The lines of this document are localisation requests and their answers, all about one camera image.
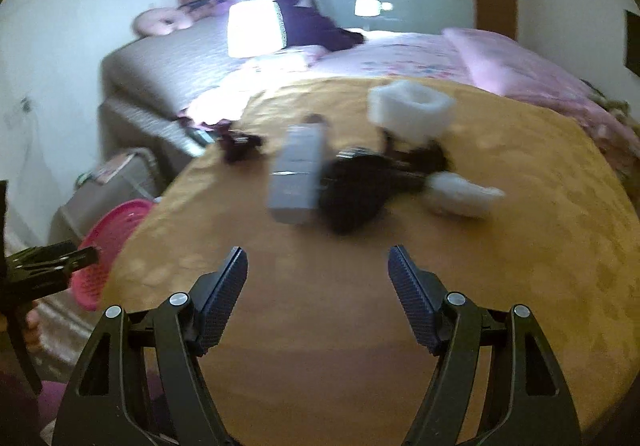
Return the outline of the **grey cardboard box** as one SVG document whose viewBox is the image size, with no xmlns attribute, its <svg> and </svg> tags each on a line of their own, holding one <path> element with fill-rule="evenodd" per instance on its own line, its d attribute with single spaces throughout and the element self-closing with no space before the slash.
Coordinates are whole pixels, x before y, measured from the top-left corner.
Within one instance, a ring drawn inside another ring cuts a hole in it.
<svg viewBox="0 0 640 446">
<path fill-rule="evenodd" d="M 329 158 L 328 132 L 329 122 L 319 114 L 288 127 L 269 177 L 267 208 L 277 222 L 304 225 L 314 219 Z"/>
</svg>

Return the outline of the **pink plastic mesh basket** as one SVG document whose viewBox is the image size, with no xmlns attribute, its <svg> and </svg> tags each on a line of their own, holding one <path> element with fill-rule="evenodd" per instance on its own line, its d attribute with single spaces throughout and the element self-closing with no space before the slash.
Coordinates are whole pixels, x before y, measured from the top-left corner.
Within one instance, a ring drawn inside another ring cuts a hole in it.
<svg viewBox="0 0 640 446">
<path fill-rule="evenodd" d="M 73 273 L 70 280 L 70 291 L 84 310 L 95 311 L 98 308 L 113 263 L 154 206 L 155 203 L 146 199 L 128 200 L 107 212 L 90 229 L 80 247 L 96 249 L 98 261 Z"/>
</svg>

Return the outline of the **colourful book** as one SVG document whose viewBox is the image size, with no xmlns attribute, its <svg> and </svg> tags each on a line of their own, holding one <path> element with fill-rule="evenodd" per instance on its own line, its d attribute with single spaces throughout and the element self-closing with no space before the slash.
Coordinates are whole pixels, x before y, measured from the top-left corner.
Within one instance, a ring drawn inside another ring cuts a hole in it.
<svg viewBox="0 0 640 446">
<path fill-rule="evenodd" d="M 113 180 L 119 172 L 122 172 L 132 159 L 134 159 L 133 151 L 123 151 L 107 160 L 101 167 L 94 169 L 91 173 L 91 179 L 104 185 Z"/>
</svg>

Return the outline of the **white crumpled tissue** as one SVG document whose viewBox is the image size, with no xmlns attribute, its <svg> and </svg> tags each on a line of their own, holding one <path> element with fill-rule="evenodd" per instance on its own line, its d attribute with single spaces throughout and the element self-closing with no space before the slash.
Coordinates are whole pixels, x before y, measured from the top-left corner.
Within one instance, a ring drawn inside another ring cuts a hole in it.
<svg viewBox="0 0 640 446">
<path fill-rule="evenodd" d="M 480 186 L 457 173 L 439 172 L 425 181 L 425 202 L 431 211 L 470 219 L 484 219 L 506 193 Z"/>
</svg>

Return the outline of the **brown bedside cabinet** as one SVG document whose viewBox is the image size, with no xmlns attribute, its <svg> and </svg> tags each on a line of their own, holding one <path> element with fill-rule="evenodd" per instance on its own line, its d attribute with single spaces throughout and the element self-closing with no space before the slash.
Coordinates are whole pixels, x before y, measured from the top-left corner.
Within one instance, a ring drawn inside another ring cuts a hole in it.
<svg viewBox="0 0 640 446">
<path fill-rule="evenodd" d="M 55 212 L 49 236 L 51 243 L 71 240 L 79 244 L 97 221 L 121 203 L 137 198 L 154 201 L 163 194 L 166 182 L 152 151 L 142 147 L 125 148 L 115 155 L 123 151 L 133 151 L 134 159 L 110 182 L 101 185 L 91 179 L 92 171 L 105 162 L 79 178 L 73 195 Z"/>
</svg>

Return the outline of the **black crumpled plastic bag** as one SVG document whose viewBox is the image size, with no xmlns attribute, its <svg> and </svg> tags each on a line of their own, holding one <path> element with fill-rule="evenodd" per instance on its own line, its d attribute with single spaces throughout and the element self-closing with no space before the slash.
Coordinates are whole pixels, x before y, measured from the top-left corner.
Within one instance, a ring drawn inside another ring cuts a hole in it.
<svg viewBox="0 0 640 446">
<path fill-rule="evenodd" d="M 451 163 L 436 140 L 403 151 L 392 133 L 383 133 L 383 151 L 345 148 L 323 166 L 318 209 L 338 235 L 358 231 L 373 221 L 390 199 L 424 191 L 426 179 L 448 172 Z"/>
</svg>

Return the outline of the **grey upholstered headboard cushion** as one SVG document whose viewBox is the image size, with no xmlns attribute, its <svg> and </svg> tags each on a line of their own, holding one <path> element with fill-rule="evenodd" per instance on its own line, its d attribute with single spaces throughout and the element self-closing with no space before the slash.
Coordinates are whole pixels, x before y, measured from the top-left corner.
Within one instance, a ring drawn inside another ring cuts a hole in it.
<svg viewBox="0 0 640 446">
<path fill-rule="evenodd" d="M 102 63 L 113 86 L 168 119 L 238 70 L 228 54 L 228 17 L 212 16 L 166 36 L 146 37 L 112 52 Z"/>
</svg>

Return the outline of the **pink floral bed sheet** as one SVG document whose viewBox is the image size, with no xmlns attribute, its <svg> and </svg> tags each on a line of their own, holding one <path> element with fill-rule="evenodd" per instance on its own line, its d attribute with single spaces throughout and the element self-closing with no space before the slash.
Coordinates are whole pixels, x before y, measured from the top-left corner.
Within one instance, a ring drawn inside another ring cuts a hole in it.
<svg viewBox="0 0 640 446">
<path fill-rule="evenodd" d="M 238 121 L 254 96 L 310 79 L 412 77 L 472 82 L 458 50 L 445 36 L 375 30 L 363 32 L 363 37 L 362 44 L 348 50 L 303 46 L 251 58 L 196 95 L 180 111 L 180 120 L 202 127 L 221 120 Z"/>
</svg>

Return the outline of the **pink quilt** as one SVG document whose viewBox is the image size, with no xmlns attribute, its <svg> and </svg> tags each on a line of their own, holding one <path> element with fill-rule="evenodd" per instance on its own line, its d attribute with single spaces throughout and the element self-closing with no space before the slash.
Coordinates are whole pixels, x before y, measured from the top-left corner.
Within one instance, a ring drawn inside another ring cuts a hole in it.
<svg viewBox="0 0 640 446">
<path fill-rule="evenodd" d="M 600 106 L 588 84 L 562 67 L 495 32 L 449 27 L 442 34 L 458 51 L 474 87 L 572 117 L 595 139 L 639 155 L 634 130 Z"/>
</svg>

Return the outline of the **pink neck pillow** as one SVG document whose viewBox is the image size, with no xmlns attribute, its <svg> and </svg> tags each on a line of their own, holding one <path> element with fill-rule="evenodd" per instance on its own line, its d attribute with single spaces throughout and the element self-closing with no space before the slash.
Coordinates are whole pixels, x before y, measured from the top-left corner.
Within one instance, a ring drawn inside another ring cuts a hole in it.
<svg viewBox="0 0 640 446">
<path fill-rule="evenodd" d="M 134 19 L 134 31 L 142 37 L 167 36 L 177 30 L 188 29 L 193 23 L 192 17 L 186 12 L 157 8 L 138 15 Z"/>
</svg>

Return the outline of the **lit white table lamp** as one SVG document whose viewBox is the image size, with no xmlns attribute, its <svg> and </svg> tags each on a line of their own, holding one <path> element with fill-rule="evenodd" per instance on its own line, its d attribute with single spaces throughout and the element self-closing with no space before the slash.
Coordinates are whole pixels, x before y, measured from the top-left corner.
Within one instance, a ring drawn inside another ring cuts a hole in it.
<svg viewBox="0 0 640 446">
<path fill-rule="evenodd" d="M 256 58 L 286 47 L 286 31 L 280 6 L 272 0 L 245 0 L 229 9 L 228 54 L 232 58 Z"/>
</svg>

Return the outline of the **small distant lit lamp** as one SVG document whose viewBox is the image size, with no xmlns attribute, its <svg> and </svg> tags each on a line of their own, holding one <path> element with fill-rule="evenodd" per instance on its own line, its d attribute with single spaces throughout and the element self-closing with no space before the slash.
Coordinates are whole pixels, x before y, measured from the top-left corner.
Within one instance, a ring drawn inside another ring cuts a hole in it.
<svg viewBox="0 0 640 446">
<path fill-rule="evenodd" d="M 354 14 L 358 17 L 378 17 L 382 13 L 394 10 L 394 5 L 388 1 L 380 0 L 355 0 Z"/>
</svg>

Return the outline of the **wall power socket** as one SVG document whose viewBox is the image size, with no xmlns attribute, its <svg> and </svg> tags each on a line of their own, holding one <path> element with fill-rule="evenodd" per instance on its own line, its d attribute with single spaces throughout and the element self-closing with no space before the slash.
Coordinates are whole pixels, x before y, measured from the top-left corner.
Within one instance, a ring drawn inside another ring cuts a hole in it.
<svg viewBox="0 0 640 446">
<path fill-rule="evenodd" d="M 24 113 L 30 113 L 32 111 L 32 101 L 29 98 L 22 99 L 21 109 Z"/>
</svg>

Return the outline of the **wall mounted black television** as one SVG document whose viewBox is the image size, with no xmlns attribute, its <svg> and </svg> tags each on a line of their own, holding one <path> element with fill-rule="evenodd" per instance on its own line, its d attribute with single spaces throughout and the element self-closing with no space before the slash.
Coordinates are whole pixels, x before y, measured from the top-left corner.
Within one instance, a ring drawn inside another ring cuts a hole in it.
<svg viewBox="0 0 640 446">
<path fill-rule="evenodd" d="M 640 15 L 626 12 L 625 66 L 640 76 Z"/>
</svg>

